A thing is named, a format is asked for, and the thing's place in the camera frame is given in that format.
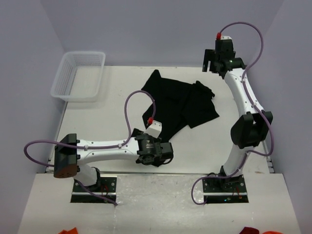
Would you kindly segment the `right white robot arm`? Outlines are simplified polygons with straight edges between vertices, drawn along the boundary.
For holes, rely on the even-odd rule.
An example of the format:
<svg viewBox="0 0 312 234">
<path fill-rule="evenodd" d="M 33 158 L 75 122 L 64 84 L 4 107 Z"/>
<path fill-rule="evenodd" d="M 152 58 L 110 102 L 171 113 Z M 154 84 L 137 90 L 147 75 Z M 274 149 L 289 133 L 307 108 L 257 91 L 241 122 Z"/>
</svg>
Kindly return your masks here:
<svg viewBox="0 0 312 234">
<path fill-rule="evenodd" d="M 230 132 L 233 146 L 217 176 L 219 189 L 227 192 L 235 185 L 233 177 L 242 175 L 250 153 L 266 139 L 273 115 L 256 100 L 246 75 L 247 67 L 235 56 L 231 37 L 217 35 L 215 48 L 205 50 L 202 70 L 222 77 L 238 109 L 239 118 Z"/>
</svg>

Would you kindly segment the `black t shirt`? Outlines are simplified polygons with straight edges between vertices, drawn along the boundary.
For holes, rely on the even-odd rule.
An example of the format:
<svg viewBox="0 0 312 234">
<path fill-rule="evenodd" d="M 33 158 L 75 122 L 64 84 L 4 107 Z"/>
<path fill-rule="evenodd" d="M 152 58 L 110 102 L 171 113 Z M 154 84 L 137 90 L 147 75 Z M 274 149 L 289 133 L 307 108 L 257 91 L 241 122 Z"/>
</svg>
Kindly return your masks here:
<svg viewBox="0 0 312 234">
<path fill-rule="evenodd" d="M 197 127 L 219 117 L 212 99 L 215 94 L 200 81 L 193 84 L 163 78 L 154 70 L 142 87 L 156 104 L 154 119 L 162 123 L 159 137 L 168 142 L 185 126 Z"/>
</svg>

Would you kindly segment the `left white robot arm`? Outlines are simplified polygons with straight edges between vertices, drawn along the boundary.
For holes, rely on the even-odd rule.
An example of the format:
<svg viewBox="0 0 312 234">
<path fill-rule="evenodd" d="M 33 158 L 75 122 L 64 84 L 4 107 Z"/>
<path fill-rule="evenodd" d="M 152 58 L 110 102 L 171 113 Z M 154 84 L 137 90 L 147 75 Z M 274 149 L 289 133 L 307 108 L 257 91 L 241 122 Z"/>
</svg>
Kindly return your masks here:
<svg viewBox="0 0 312 234">
<path fill-rule="evenodd" d="M 131 160 L 137 164 L 158 165 L 174 157 L 172 144 L 161 142 L 147 133 L 134 132 L 129 141 L 86 141 L 68 134 L 55 147 L 54 177 L 81 182 L 89 191 L 101 187 L 99 170 L 90 163 L 108 160 Z"/>
</svg>

